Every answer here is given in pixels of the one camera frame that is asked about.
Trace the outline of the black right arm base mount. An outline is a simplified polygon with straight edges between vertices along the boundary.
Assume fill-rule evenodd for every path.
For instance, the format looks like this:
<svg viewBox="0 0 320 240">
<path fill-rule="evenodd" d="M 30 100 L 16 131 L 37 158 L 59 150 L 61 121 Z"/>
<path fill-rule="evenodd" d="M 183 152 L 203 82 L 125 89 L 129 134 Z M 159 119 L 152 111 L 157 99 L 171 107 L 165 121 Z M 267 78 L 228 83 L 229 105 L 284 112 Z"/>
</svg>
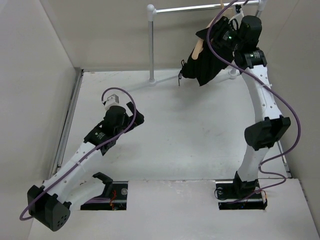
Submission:
<svg viewBox="0 0 320 240">
<path fill-rule="evenodd" d="M 268 199 L 258 191 L 259 184 L 240 189 L 233 181 L 216 181 L 214 196 L 218 200 L 219 210 L 265 210 Z"/>
</svg>

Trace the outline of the beige plastic hanger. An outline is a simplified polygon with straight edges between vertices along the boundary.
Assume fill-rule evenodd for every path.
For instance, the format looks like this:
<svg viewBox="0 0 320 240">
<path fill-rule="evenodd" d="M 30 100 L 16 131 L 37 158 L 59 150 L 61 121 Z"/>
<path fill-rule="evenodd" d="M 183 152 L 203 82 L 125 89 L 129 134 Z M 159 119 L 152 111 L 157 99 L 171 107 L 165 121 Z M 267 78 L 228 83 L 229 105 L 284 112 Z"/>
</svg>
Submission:
<svg viewBox="0 0 320 240">
<path fill-rule="evenodd" d="M 228 17 L 228 18 L 231 18 L 232 16 L 234 15 L 234 10 L 229 7 L 223 14 L 222 16 L 225 16 L 225 17 Z M 199 38 L 192 53 L 191 53 L 191 58 L 193 60 L 197 60 L 198 57 L 199 57 L 199 54 L 202 52 L 203 50 L 203 43 L 204 43 L 204 40 Z"/>
</svg>

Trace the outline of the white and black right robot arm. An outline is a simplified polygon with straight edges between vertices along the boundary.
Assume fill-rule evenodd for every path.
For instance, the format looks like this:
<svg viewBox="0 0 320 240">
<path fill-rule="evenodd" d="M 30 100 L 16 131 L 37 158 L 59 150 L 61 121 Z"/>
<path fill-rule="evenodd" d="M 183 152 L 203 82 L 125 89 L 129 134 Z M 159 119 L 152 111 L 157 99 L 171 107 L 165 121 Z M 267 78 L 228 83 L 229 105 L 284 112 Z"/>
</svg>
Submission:
<svg viewBox="0 0 320 240">
<path fill-rule="evenodd" d="M 241 21 L 223 16 L 196 33 L 205 44 L 197 59 L 201 73 L 197 77 L 199 84 L 205 85 L 234 63 L 247 86 L 254 109 L 255 123 L 244 130 L 247 147 L 243 161 L 231 183 L 216 185 L 220 200 L 239 201 L 260 193 L 261 164 L 291 125 L 290 118 L 283 116 L 275 103 L 276 95 L 269 86 L 267 59 L 258 48 L 261 32 L 261 20 L 247 15 Z"/>
</svg>

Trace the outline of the black trousers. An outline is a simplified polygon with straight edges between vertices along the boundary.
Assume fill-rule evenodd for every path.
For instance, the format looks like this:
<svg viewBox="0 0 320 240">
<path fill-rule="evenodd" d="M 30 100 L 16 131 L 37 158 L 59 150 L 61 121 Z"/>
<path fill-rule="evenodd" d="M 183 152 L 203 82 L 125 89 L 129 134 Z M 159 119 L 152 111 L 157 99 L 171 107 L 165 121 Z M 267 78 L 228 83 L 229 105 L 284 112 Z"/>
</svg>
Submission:
<svg viewBox="0 0 320 240">
<path fill-rule="evenodd" d="M 204 41 L 198 58 L 193 59 L 191 53 L 186 62 L 184 60 L 181 61 L 181 66 L 182 68 L 178 74 L 178 85 L 180 86 L 180 80 L 185 78 L 196 79 L 201 87 L 216 77 L 228 64 L 218 59 L 211 52 L 207 42 Z"/>
</svg>

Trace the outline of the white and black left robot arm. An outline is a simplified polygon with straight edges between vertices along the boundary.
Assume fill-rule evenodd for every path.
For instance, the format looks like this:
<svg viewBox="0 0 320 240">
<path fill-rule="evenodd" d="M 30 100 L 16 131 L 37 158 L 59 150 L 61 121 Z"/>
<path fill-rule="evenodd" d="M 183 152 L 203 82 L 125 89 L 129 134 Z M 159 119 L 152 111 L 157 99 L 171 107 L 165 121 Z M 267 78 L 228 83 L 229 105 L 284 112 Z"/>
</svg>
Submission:
<svg viewBox="0 0 320 240">
<path fill-rule="evenodd" d="M 41 186 L 33 185 L 27 191 L 26 212 L 52 232 L 60 230 L 71 212 L 92 198 L 105 200 L 112 195 L 113 180 L 98 167 L 121 135 L 145 121 L 133 101 L 126 104 L 132 115 L 117 103 L 104 105 L 103 120 L 84 137 L 70 160 Z"/>
</svg>

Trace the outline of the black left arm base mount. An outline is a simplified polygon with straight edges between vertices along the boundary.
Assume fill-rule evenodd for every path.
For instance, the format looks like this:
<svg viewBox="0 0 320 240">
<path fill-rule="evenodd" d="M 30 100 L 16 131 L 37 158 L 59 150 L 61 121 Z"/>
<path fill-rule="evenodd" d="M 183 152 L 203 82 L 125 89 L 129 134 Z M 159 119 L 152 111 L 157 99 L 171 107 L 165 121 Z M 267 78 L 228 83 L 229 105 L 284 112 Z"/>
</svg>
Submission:
<svg viewBox="0 0 320 240">
<path fill-rule="evenodd" d="M 105 188 L 80 206 L 81 211 L 125 211 L 127 209 L 128 181 L 114 181 L 111 189 Z"/>
</svg>

